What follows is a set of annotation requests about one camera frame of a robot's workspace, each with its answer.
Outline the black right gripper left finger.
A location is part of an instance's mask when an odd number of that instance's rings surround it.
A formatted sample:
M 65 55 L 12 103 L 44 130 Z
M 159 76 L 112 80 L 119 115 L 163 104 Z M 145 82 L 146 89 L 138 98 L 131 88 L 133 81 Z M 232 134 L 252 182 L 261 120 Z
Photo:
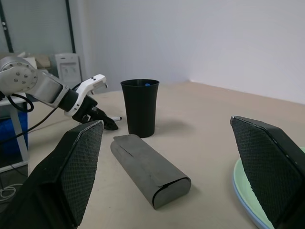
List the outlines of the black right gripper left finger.
M 77 229 L 92 192 L 104 125 L 67 131 L 0 214 L 0 229 Z

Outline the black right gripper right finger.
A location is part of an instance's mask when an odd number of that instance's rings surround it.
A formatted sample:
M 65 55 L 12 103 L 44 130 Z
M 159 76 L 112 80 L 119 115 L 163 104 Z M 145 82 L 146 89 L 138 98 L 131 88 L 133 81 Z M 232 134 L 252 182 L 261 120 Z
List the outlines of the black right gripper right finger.
M 305 229 L 305 152 L 279 127 L 232 116 L 245 176 L 274 229 Z

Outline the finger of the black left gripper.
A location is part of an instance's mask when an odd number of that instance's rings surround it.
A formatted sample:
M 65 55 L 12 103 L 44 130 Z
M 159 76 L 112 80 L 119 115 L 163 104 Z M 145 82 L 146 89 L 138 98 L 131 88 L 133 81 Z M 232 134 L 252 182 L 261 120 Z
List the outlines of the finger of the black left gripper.
M 103 120 L 104 122 L 114 122 L 113 119 L 111 119 L 110 117 L 107 116 L 107 114 L 99 109 L 98 107 L 95 107 L 95 112 L 96 112 L 96 118 L 99 120 Z
M 118 130 L 118 126 L 114 121 L 103 120 L 105 130 Z

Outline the grey glasses case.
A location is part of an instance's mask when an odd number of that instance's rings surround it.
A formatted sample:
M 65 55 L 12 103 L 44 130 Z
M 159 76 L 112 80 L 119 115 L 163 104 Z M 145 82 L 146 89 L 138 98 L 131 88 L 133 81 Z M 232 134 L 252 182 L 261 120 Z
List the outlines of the grey glasses case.
M 111 152 L 154 209 L 189 193 L 191 179 L 137 135 L 114 137 Z

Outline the light blue round plate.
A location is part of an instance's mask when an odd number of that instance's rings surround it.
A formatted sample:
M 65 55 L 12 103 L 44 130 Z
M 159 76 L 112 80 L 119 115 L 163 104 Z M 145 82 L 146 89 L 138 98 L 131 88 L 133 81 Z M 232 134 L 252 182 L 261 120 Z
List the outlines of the light blue round plate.
M 237 160 L 233 187 L 258 229 L 305 229 L 305 148 L 265 161 Z

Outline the black tapered cup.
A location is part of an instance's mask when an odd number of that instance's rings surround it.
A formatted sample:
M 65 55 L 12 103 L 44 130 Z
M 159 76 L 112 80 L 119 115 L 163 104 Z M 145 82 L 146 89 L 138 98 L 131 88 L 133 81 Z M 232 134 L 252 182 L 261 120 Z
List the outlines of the black tapered cup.
M 140 138 L 154 134 L 159 84 L 159 81 L 153 79 L 131 79 L 121 82 L 129 134 Z

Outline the white water dispenser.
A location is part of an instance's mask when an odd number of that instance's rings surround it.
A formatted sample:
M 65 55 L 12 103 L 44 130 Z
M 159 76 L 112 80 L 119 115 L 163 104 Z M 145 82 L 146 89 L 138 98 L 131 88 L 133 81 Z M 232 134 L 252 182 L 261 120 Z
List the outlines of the white water dispenser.
M 55 55 L 58 77 L 69 88 L 81 82 L 79 57 L 75 53 L 58 53 Z

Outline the brown cardboard box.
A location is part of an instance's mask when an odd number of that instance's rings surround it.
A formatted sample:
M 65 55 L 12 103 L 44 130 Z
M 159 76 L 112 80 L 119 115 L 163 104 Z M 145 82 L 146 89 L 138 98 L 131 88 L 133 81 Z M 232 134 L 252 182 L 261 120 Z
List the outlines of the brown cardboard box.
M 38 69 L 51 69 L 52 63 L 50 60 L 50 57 L 45 54 L 27 54 L 24 57 L 27 61 L 30 61 L 30 63 L 33 63 L 35 60 L 36 67 Z

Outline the blue bin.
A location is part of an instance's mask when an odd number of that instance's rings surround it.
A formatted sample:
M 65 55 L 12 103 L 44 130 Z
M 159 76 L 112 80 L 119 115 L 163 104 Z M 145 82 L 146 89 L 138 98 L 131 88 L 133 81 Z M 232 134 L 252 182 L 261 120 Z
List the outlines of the blue bin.
M 28 129 L 28 115 L 25 112 L 18 113 L 19 121 L 22 127 L 22 131 Z M 3 119 L 0 121 L 0 142 L 13 138 L 15 136 L 12 120 Z M 17 139 L 12 139 L 4 144 L 0 144 L 0 153 L 5 156 L 21 156 L 20 148 Z

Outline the white table frame leg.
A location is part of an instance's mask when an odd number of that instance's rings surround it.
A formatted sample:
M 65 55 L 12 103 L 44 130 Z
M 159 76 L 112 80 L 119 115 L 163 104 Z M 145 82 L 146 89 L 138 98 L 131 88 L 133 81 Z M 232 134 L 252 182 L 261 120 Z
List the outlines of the white table frame leg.
M 6 97 L 0 100 L 0 121 L 3 119 L 10 118 L 12 120 L 12 124 L 16 134 L 13 138 L 4 140 L 0 142 L 0 144 L 4 144 L 12 139 L 17 139 L 21 154 L 21 156 L 5 156 L 0 153 L 0 173 L 28 165 L 28 135 L 24 134 L 21 136 L 17 136 L 18 134 L 23 132 L 18 117 L 19 112 L 21 111 L 12 106 Z

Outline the dark window frame post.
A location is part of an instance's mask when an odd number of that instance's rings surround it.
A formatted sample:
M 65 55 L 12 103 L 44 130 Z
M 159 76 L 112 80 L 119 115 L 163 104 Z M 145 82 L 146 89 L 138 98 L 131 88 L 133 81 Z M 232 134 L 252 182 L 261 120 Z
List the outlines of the dark window frame post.
M 67 18 L 68 18 L 68 26 L 69 26 L 69 33 L 70 33 L 70 39 L 71 39 L 72 52 L 76 53 L 75 41 L 74 41 L 74 36 L 73 36 L 72 20 L 71 20 L 71 9 L 70 9 L 69 0 L 65 0 L 65 5 L 66 5 L 66 11 L 67 11 Z
M 4 7 L 2 5 L 1 0 L 0 0 L 0 21 L 1 21 L 1 25 L 2 25 L 2 30 L 4 32 L 4 37 L 5 37 L 8 51 L 9 51 L 9 53 L 14 53 L 13 45 L 12 45 L 11 38 L 10 38 L 8 23 L 7 23 L 7 20 L 5 17 Z

